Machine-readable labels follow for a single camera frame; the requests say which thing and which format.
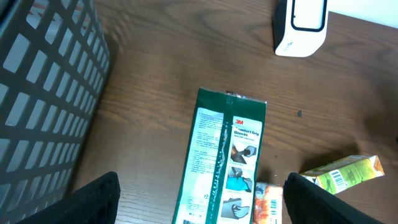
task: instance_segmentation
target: wood grain surface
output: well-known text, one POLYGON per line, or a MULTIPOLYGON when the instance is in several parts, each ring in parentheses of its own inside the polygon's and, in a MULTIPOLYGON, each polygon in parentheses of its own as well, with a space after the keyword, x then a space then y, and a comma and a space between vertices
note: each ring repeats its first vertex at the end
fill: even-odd
POLYGON ((315 54, 278 57, 276 2, 97 0, 114 62, 73 188, 113 170, 117 223, 171 223, 205 86, 269 102, 257 180, 377 154, 386 175, 337 197, 398 223, 398 29, 330 13, 315 54))

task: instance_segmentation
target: white device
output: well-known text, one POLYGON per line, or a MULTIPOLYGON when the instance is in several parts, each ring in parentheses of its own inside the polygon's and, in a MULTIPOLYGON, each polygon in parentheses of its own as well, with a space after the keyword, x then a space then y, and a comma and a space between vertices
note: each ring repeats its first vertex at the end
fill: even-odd
POLYGON ((326 38, 327 0, 280 0, 274 15, 275 54, 308 57, 326 38))

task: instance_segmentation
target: laundry basket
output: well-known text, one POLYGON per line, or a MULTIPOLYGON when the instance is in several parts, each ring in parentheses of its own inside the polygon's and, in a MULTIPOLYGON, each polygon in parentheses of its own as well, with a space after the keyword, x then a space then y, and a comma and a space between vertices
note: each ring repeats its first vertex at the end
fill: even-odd
POLYGON ((60 200, 109 73, 92 0, 0 3, 0 223, 60 200))

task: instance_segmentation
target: barcode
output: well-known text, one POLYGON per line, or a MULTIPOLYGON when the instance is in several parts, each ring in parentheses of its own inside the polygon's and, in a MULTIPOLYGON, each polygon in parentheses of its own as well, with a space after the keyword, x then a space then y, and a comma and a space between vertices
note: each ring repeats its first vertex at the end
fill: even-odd
POLYGON ((270 205, 270 213, 271 215, 276 215, 277 213, 277 202, 276 199, 271 199, 271 205, 270 205))
POLYGON ((336 193, 341 192, 346 189, 346 183, 345 183, 344 178, 339 170, 333 170, 333 171, 329 172, 329 174, 333 180, 333 183, 335 184, 336 193))

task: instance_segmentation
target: black object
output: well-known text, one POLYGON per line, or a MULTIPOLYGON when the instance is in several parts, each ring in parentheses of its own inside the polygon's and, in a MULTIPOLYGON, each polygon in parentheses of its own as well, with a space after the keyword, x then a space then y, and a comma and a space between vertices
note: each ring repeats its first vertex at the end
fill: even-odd
POLYGON ((285 181, 284 200, 293 224, 381 223, 296 173, 285 181))
POLYGON ((108 172, 68 198, 58 201, 18 224, 114 223, 119 197, 118 175, 115 172, 108 172))

